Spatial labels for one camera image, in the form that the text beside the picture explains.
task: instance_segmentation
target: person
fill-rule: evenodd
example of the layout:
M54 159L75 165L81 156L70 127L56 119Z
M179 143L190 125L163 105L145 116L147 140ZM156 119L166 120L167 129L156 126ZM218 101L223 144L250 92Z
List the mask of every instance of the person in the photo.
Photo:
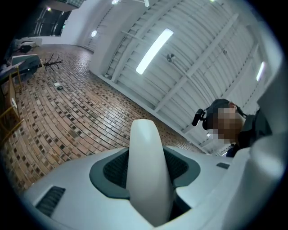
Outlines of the person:
M233 143L229 146L228 151L227 151L227 153L226 153L226 156L227 156L227 155L228 155L228 156L231 155L231 152L233 151L234 146L235 146L235 144L233 144Z
M213 134L225 143L235 144L227 157L234 157L238 150L251 147L259 138L272 134L261 110L255 115L246 115L240 107L226 99L216 99L210 105L203 128L212 129Z

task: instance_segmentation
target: headset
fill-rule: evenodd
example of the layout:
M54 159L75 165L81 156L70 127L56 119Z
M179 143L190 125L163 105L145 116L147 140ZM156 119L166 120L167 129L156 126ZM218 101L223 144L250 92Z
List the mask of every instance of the headset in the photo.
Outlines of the headset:
M210 108L210 106L206 109L198 109L195 116L194 116L194 119L192 121L192 125L193 126L197 126L199 121L202 121L202 127L203 129L205 130L208 130L207 129L207 118L205 117L204 118L204 115L206 114L206 111ZM237 111L238 113L242 116L242 117L247 117L247 115L245 113L243 113L242 109L236 105L236 108L237 108Z

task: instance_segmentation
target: fluorescent light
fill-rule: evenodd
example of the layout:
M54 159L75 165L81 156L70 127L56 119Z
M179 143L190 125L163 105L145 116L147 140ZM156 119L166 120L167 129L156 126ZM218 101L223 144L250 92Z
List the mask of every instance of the fluorescent light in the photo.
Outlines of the fluorescent light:
M262 62L262 63L261 63L261 66L260 66L260 69L259 69L259 72L258 72L257 77L256 77L256 80L257 80L257 81L260 80L261 75L262 75L262 73L263 73L263 71L264 71L264 67L265 67L265 62Z
M145 3L145 6L146 6L146 7L149 7L149 6L150 6L150 4L149 4L149 1L148 1L148 0L144 0L144 3Z
M153 45L150 47L148 52L143 57L142 61L136 68L136 72L139 74L143 74L143 72L146 70L147 66L150 64L150 62L153 60L155 55L158 53L158 51L161 49L161 47L167 42L167 40L172 36L174 32L165 29L162 34L156 39L156 41L153 43Z
M97 34L97 31L93 31L93 32L91 33L91 36L92 36L92 37L95 37L96 34Z

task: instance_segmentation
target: white wall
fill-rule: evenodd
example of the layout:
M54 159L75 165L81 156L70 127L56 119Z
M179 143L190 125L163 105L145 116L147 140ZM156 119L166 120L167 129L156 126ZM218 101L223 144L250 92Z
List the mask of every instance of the white wall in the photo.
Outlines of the white wall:
M265 84L267 85L274 78L280 64L284 59L283 51L277 39L264 21L258 22L251 10L253 7L244 0L219 0L227 2L233 11L240 14L241 22L255 36L258 41L262 59L266 63Z
M60 37L42 36L42 44L72 44L79 45L81 35L91 18L96 14L101 0L86 0L79 9L71 12L65 23L65 28Z
M110 20L113 23L97 38L101 45L96 46L89 66L90 70L96 75L106 74L117 47L125 37L125 34L121 31L128 31L145 12L146 7L144 4L131 2L129 4L118 4L112 10Z

